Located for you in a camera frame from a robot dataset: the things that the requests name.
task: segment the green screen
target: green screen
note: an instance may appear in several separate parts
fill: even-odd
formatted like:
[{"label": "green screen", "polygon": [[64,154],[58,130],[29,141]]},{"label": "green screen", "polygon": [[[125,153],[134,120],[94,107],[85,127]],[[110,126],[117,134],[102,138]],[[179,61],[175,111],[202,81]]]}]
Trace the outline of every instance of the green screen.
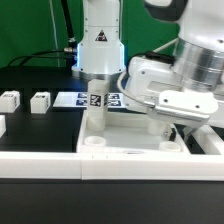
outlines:
[{"label": "green screen", "polygon": [[[53,0],[58,45],[68,46],[60,0]],[[82,0],[68,0],[77,41],[83,36]],[[122,42],[126,59],[135,53],[153,50],[177,35],[177,26],[151,18],[143,0],[124,0]],[[48,0],[3,0],[0,3],[0,67],[18,56],[55,49],[50,4]],[[53,59],[32,59],[27,65],[57,66]]]}]

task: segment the black cable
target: black cable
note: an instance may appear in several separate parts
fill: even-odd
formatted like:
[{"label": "black cable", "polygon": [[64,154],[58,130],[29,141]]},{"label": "black cable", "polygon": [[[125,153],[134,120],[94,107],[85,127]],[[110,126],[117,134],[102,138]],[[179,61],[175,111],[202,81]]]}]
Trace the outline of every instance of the black cable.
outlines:
[{"label": "black cable", "polygon": [[132,60],[132,58],[137,57],[137,56],[145,56],[146,59],[154,60],[154,61],[158,61],[158,62],[162,62],[162,63],[166,63],[166,64],[171,64],[171,65],[173,65],[174,61],[175,61],[174,56],[156,53],[153,51],[146,51],[145,53],[137,53],[137,54],[133,55],[127,62],[126,71],[127,71],[128,75],[129,75],[129,65],[131,63],[131,60]]},{"label": "black cable", "polygon": [[15,62],[19,59],[22,59],[22,58],[25,58],[25,59],[29,58],[29,60],[32,59],[32,58],[63,59],[63,60],[71,59],[71,57],[50,57],[50,56],[28,55],[28,56],[20,56],[20,57],[14,58],[13,60],[11,60],[8,63],[8,66],[11,66],[13,62]]},{"label": "black cable", "polygon": [[74,36],[73,28],[72,28],[72,21],[70,17],[67,0],[61,0],[61,5],[62,5],[63,13],[64,13],[65,24],[66,24],[68,38],[69,38],[69,41],[68,41],[69,47],[76,48],[77,43],[75,41],[75,36]]},{"label": "black cable", "polygon": [[64,52],[63,49],[55,49],[55,50],[49,50],[49,51],[39,51],[36,52],[30,56],[24,57],[24,60],[22,60],[19,64],[19,66],[23,66],[27,61],[29,61],[31,58],[33,58],[33,56],[38,56],[38,55],[44,55],[44,54],[52,54],[52,53],[60,53],[60,52]]}]

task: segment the black table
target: black table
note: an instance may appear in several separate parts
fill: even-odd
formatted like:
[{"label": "black table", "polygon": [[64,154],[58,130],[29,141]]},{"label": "black table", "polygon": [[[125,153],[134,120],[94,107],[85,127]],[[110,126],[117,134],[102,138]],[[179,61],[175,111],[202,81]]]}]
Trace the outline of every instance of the black table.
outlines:
[{"label": "black table", "polygon": [[[82,109],[51,107],[34,116],[29,100],[37,91],[54,100],[59,91],[86,87],[63,68],[0,69],[0,93],[18,90],[22,99],[6,115],[0,149],[75,153]],[[222,224],[223,208],[222,182],[0,179],[1,224]]]}]

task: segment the white box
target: white box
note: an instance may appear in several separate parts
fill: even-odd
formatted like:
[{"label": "white box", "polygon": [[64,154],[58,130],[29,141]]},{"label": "white box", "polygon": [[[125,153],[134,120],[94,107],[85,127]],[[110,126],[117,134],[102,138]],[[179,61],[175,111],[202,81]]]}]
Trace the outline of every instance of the white box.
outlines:
[{"label": "white box", "polygon": [[49,92],[37,92],[30,100],[32,114],[45,114],[51,105]]},{"label": "white box", "polygon": [[0,113],[14,113],[20,105],[20,94],[17,91],[6,91],[0,97]]}]

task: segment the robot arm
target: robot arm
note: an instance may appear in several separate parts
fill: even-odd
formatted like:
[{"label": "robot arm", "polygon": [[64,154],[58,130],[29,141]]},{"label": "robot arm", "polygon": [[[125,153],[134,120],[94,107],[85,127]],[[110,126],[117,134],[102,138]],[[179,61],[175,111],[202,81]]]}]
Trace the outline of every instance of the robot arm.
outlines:
[{"label": "robot arm", "polygon": [[224,70],[224,2],[145,0],[145,6],[154,18],[178,23],[180,33],[173,64],[132,60],[126,91],[138,103],[126,99],[128,109],[198,128],[218,110],[213,92]]},{"label": "robot arm", "polygon": [[72,68],[75,77],[114,80],[125,70],[121,8],[119,0],[83,0],[84,36]]}]

